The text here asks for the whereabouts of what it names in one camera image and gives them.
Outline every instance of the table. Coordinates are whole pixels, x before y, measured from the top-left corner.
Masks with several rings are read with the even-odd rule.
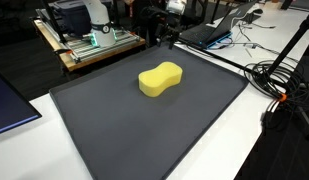
[[[252,40],[258,40],[257,42],[265,47],[281,50],[306,15],[306,12],[295,10],[286,12],[265,10],[264,17],[255,23],[272,25],[275,22],[277,29],[269,31],[253,28],[256,33],[252,30],[246,33]],[[285,23],[286,17],[291,21]],[[286,32],[287,27],[294,29],[290,29],[290,33],[287,34],[276,31]],[[271,32],[271,36],[257,38],[261,32]],[[308,42],[309,31],[290,56],[300,59]],[[245,49],[238,45],[231,49],[215,51],[215,53],[242,65],[256,61],[249,58]],[[239,69],[221,61],[204,58],[241,73]],[[233,179],[262,132],[261,115],[271,101],[270,98],[263,96],[248,85],[203,135],[168,179]],[[50,96],[44,95],[31,103],[43,117],[0,135],[0,179],[91,179]]]
[[[61,44],[54,38],[54,36],[51,34],[51,32],[42,24],[40,20],[34,21],[35,28],[43,35],[43,37],[46,39],[46,41],[51,45],[53,50],[63,49]],[[108,51],[104,53],[102,56],[94,57],[87,61],[82,61],[79,63],[75,63],[73,58],[71,58],[68,54],[60,54],[59,59],[61,60],[62,64],[64,65],[64,68],[68,70],[69,72],[72,72],[74,70],[80,69],[82,67],[88,66],[90,64],[96,63],[98,61],[104,60],[106,58],[112,57],[114,55],[126,52],[128,50],[138,48],[138,47],[144,47],[145,46],[145,40],[143,38],[140,38],[139,41],[135,41],[132,44],[127,44],[115,49],[112,49],[111,51]]]

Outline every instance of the black mat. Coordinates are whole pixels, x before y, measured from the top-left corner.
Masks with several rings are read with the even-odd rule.
[[[138,88],[138,74],[163,61],[182,67],[182,81],[149,98]],[[181,49],[153,47],[50,93],[95,179],[157,180],[246,85],[243,77]]]

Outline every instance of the sponge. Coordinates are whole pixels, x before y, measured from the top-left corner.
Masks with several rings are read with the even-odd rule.
[[[157,97],[167,88],[181,82],[183,70],[172,62],[163,62],[154,69],[138,75],[140,90],[149,97]]]

